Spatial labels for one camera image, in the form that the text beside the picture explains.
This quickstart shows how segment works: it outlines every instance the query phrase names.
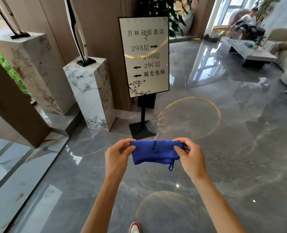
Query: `marble wall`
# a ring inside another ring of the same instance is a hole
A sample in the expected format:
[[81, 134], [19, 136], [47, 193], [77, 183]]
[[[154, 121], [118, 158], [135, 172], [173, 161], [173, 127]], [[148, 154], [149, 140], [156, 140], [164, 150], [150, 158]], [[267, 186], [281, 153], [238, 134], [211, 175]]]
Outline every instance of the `marble wall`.
[[267, 32], [275, 28], [287, 28], [287, 0], [281, 0], [271, 15], [263, 22]]
[[65, 115], [75, 103], [55, 52], [43, 33], [11, 39], [0, 32], [0, 52], [46, 113]]
[[114, 119], [114, 105], [107, 59], [94, 58], [96, 63], [79, 66], [78, 57], [64, 71], [89, 129], [109, 131]]

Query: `gray marble floor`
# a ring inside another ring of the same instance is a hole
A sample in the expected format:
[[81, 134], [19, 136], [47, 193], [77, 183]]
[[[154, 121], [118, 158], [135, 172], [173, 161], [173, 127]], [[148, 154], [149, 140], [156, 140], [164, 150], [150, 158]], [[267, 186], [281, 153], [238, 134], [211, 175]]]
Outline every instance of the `gray marble floor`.
[[[157, 94], [146, 117], [150, 139], [186, 136], [204, 153], [208, 173], [248, 232], [287, 232], [287, 105], [282, 71], [242, 68], [226, 44], [170, 44], [170, 91]], [[11, 233], [79, 232], [99, 193], [105, 150], [130, 137], [140, 109], [117, 111], [110, 133], [82, 123], [13, 222]], [[179, 161], [132, 158], [119, 187], [108, 232], [216, 232]]]

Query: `white sofa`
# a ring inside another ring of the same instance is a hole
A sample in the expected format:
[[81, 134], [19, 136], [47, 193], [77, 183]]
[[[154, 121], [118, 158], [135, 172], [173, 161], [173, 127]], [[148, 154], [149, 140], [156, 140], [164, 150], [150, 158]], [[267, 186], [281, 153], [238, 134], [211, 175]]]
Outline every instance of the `white sofa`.
[[[287, 28], [274, 29], [267, 36], [267, 41], [263, 46], [264, 49], [269, 49], [273, 44], [277, 42], [287, 41]], [[283, 71], [284, 74], [281, 76], [281, 81], [287, 85], [287, 50], [279, 52], [276, 63]]]

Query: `sign board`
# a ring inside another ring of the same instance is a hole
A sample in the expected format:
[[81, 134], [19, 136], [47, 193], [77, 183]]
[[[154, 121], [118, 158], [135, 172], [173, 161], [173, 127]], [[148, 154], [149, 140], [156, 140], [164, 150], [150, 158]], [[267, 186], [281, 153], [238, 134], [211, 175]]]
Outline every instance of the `sign board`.
[[168, 17], [119, 18], [129, 96], [169, 91]]

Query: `right hand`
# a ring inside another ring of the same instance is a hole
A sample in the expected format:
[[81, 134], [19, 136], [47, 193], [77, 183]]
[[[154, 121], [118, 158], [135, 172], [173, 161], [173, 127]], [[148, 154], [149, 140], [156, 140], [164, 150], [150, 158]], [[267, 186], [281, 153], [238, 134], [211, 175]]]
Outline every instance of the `right hand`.
[[179, 146], [174, 146], [175, 151], [180, 157], [184, 171], [191, 178], [192, 182], [199, 179], [207, 178], [207, 170], [205, 158], [202, 149], [189, 138], [176, 138], [173, 141], [180, 141], [184, 143], [184, 149]]

